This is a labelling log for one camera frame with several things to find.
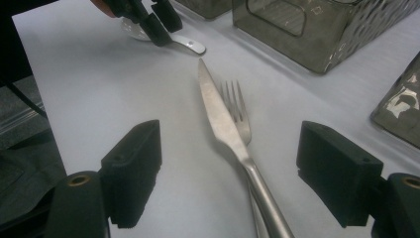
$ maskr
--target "fork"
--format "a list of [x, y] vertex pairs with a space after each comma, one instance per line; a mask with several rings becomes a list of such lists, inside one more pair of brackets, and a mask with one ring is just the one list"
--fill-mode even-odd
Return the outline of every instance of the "fork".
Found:
[[[242, 96], [241, 86], [237, 81], [237, 89], [235, 90], [234, 82], [231, 82], [231, 88], [229, 88], [229, 84], [226, 81], [226, 88], [224, 89], [223, 83], [220, 87], [220, 94], [225, 102], [226, 107], [228, 108], [232, 119], [235, 122], [235, 125], [238, 129], [238, 132], [246, 145], [251, 142], [251, 127], [250, 121], [248, 120], [247, 109], [245, 108], [245, 101]], [[257, 227], [257, 237], [259, 238], [268, 238], [268, 232], [265, 228], [263, 217], [260, 213], [259, 207], [257, 206], [257, 202], [252, 196], [251, 188], [248, 186], [250, 196], [251, 196], [251, 204], [254, 213], [254, 221]]]

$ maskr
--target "knife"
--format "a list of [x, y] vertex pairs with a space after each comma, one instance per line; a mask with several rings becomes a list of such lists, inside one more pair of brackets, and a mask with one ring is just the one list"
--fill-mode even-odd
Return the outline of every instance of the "knife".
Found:
[[246, 171], [251, 191], [262, 213], [269, 237], [294, 238], [254, 160], [250, 157], [235, 122], [223, 102], [203, 59], [198, 62], [198, 80], [207, 117], [216, 139], [229, 147]]

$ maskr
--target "white tablecloth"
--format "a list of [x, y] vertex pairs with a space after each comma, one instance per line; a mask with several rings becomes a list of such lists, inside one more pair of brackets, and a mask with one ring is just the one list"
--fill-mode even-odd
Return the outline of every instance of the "white tablecloth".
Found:
[[[249, 149], [296, 237], [369, 237], [343, 229], [297, 175], [302, 120], [325, 124], [378, 157], [382, 176], [420, 175], [419, 150], [373, 127], [369, 115], [420, 51], [420, 11], [326, 75], [310, 73], [232, 25], [232, 13], [202, 21], [180, 11], [179, 35], [207, 47], [216, 81], [240, 82], [250, 115]], [[178, 45], [131, 39], [120, 19], [87, 0], [14, 17], [64, 165], [98, 171], [135, 125], [158, 119], [163, 164], [144, 215], [117, 237], [256, 237], [244, 178], [215, 141], [197, 79], [199, 56]]]

